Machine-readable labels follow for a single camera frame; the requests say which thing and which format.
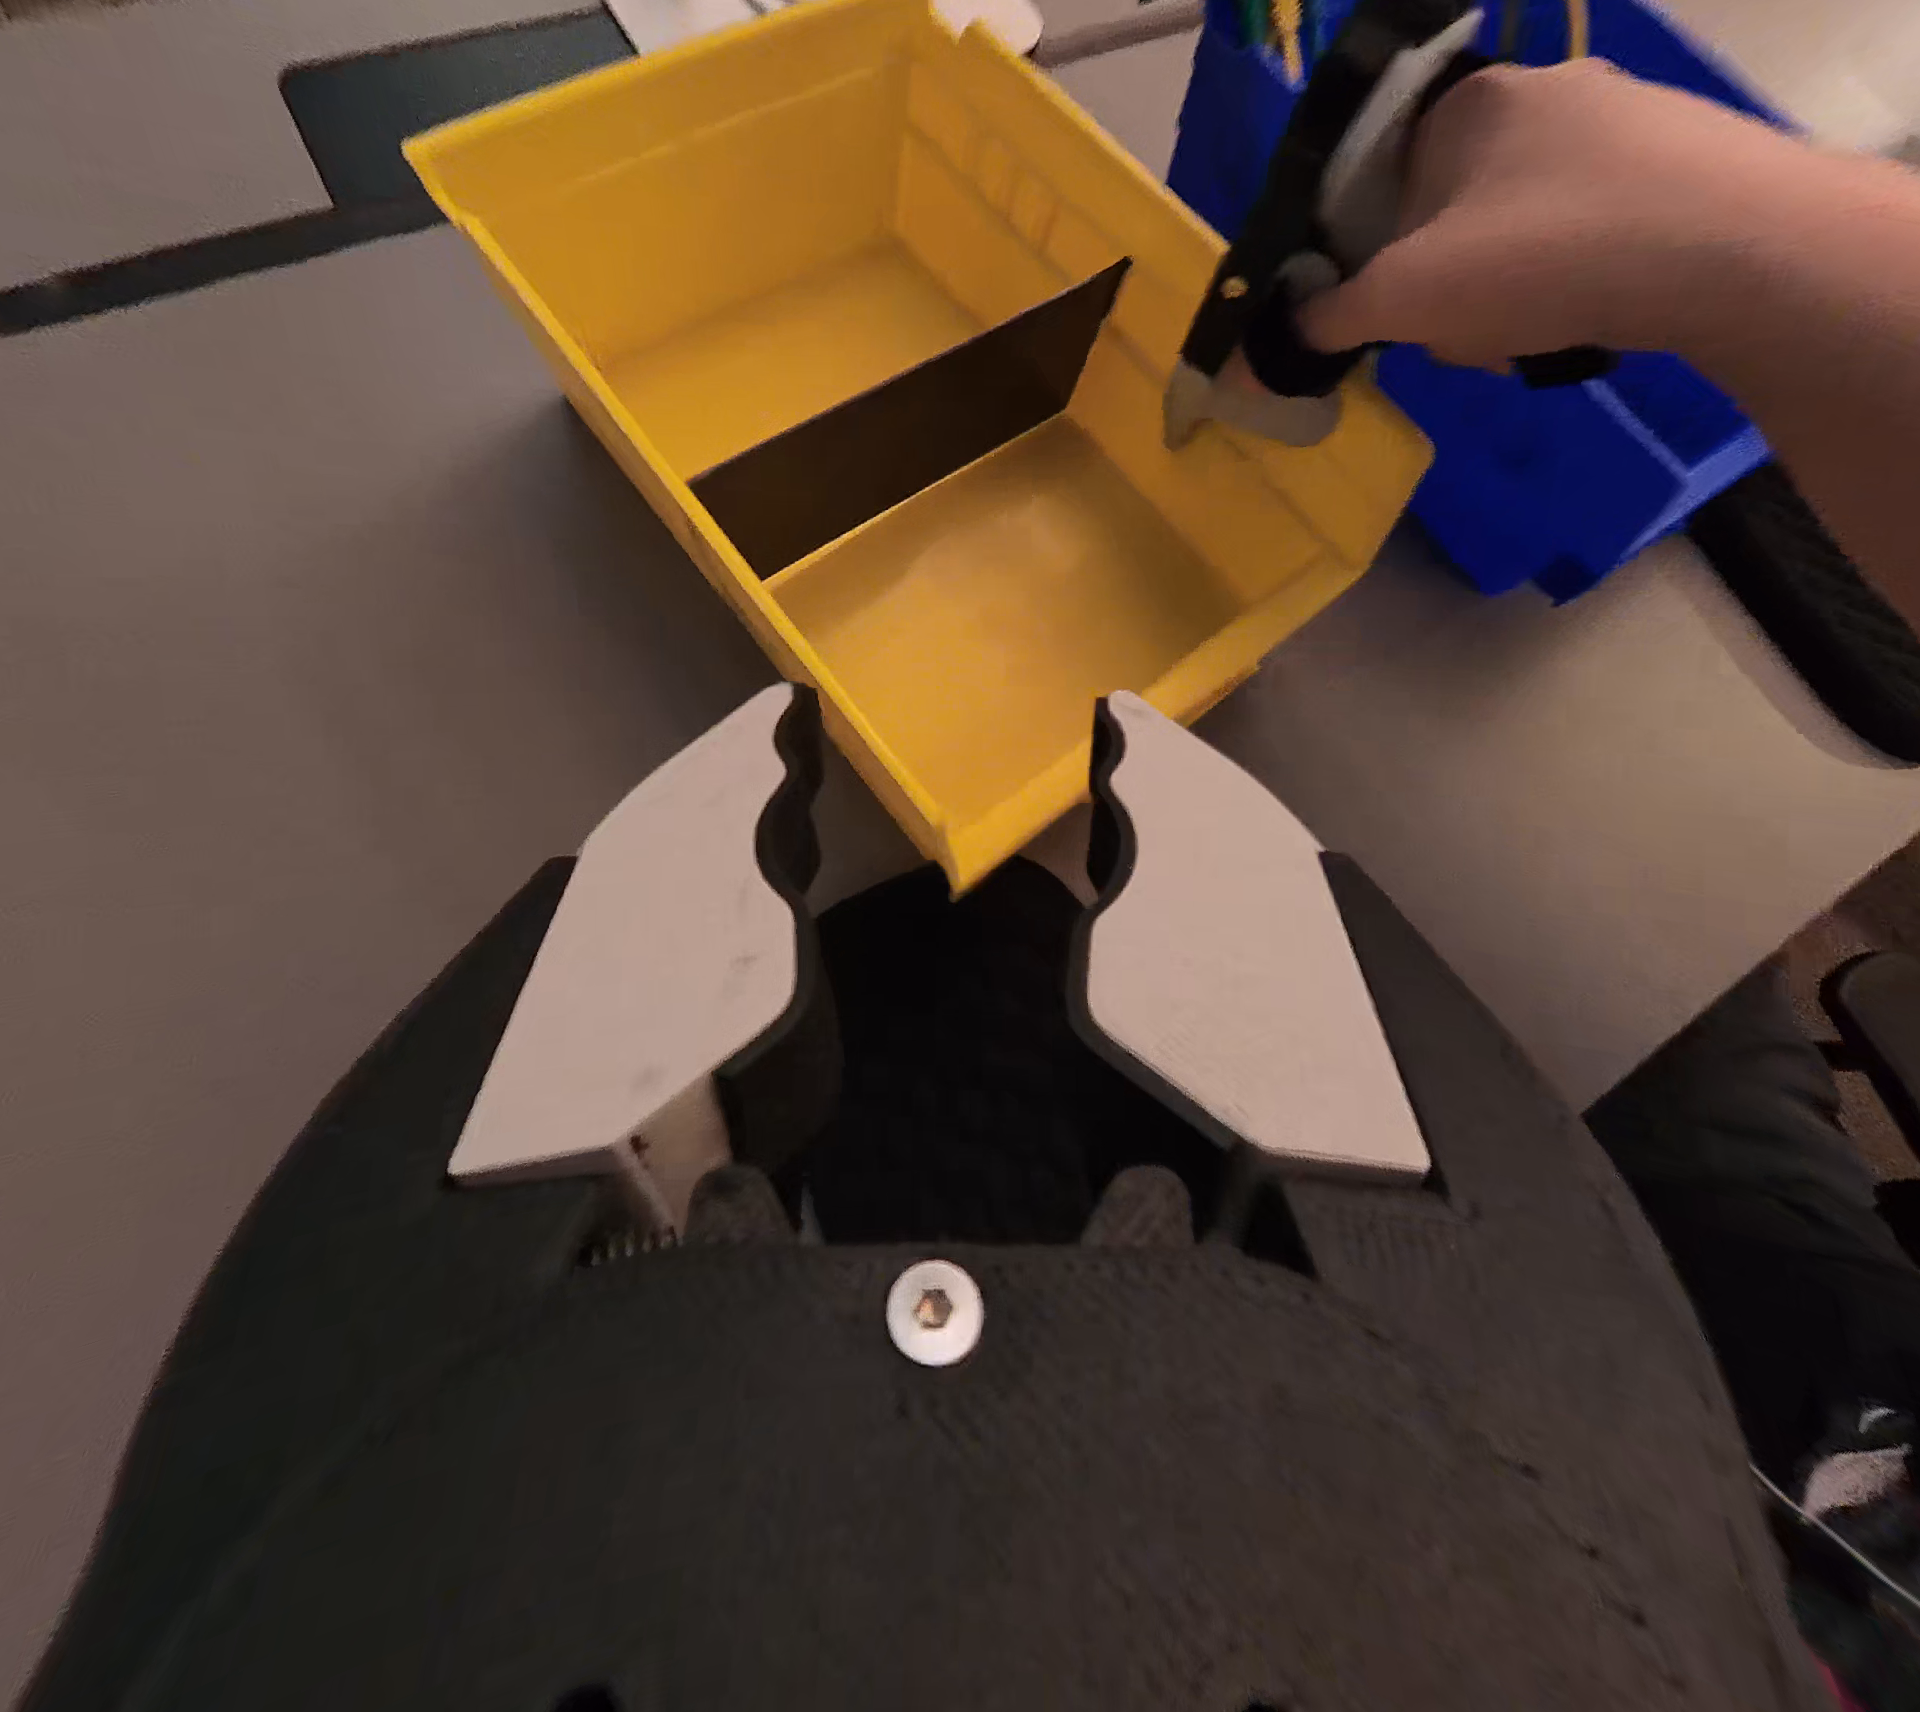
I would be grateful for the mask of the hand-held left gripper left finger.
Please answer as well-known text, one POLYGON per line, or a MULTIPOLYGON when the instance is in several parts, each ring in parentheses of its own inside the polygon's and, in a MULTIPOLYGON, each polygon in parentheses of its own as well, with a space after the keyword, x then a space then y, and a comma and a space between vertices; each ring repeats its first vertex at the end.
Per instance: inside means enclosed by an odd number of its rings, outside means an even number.
POLYGON ((843 1091, 807 897, 819 695, 777 682, 633 789, 562 887, 446 1165, 462 1187, 789 1171, 843 1091))

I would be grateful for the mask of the yellow plastic bin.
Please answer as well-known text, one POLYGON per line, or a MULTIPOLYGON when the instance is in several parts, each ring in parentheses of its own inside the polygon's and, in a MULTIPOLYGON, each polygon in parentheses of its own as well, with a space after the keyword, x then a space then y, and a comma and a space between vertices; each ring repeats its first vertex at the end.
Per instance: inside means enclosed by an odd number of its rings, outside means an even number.
POLYGON ((814 0, 403 144, 659 524, 948 885, 1348 593, 1432 463, 1370 381, 1296 449, 1164 391, 1224 251, 934 0, 814 0))

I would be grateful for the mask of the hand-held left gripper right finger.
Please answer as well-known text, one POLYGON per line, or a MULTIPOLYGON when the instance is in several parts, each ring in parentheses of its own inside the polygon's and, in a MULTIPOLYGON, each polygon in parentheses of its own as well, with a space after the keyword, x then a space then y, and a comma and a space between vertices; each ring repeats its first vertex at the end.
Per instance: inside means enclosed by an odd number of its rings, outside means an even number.
POLYGON ((1318 836, 1137 692, 1096 705, 1089 793, 1077 1037, 1215 1148, 1425 1184, 1429 1139, 1318 836))

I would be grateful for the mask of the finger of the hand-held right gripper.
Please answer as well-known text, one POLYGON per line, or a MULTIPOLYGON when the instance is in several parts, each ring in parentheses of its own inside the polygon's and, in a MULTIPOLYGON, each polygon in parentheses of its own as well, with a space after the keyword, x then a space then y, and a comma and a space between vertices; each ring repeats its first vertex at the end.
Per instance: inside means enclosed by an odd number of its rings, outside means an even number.
POLYGON ((1245 378, 1243 367, 1219 375, 1175 367, 1163 403, 1164 449, 1183 453, 1208 426, 1245 433, 1245 378))

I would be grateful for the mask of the person's right forearm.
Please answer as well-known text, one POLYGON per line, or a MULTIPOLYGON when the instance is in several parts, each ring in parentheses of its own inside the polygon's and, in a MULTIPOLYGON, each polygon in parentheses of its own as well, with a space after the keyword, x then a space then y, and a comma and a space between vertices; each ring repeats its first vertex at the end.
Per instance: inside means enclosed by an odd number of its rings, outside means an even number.
POLYGON ((1916 174, 1586 63, 1574 338, 1714 381, 1841 550, 1918 616, 1916 174))

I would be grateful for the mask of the person's right hand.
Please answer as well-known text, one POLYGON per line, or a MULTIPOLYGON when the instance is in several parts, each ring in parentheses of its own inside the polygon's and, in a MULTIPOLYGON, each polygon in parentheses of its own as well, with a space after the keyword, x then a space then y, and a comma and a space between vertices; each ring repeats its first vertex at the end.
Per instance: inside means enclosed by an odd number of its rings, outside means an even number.
POLYGON ((1419 122, 1396 236, 1300 306, 1302 341, 1497 372, 1583 349, 1661 352, 1655 220, 1688 110, 1597 60, 1472 74, 1419 122))

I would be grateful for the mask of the colourful printed cloth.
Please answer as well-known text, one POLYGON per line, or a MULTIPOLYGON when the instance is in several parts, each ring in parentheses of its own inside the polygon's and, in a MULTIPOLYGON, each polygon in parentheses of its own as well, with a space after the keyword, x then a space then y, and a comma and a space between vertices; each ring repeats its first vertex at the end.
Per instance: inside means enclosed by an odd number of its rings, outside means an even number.
POLYGON ((1796 1493, 1791 1602, 1849 1708, 1918 1706, 1916 1418, 1845 1413, 1796 1493))

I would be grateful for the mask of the blue plastic bin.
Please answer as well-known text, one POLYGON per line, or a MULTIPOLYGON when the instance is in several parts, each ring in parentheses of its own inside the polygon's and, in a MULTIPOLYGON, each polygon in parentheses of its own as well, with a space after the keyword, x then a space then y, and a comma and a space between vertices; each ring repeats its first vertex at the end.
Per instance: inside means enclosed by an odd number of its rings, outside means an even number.
MULTIPOLYGON (((1250 4, 1204 0, 1166 183, 1221 236, 1252 213, 1307 68, 1358 2, 1305 0, 1287 44, 1250 4)), ((1554 602, 1583 597, 1770 461, 1751 419, 1664 354, 1532 388, 1391 349, 1376 382, 1432 447, 1412 516, 1486 597, 1524 585, 1554 602)))

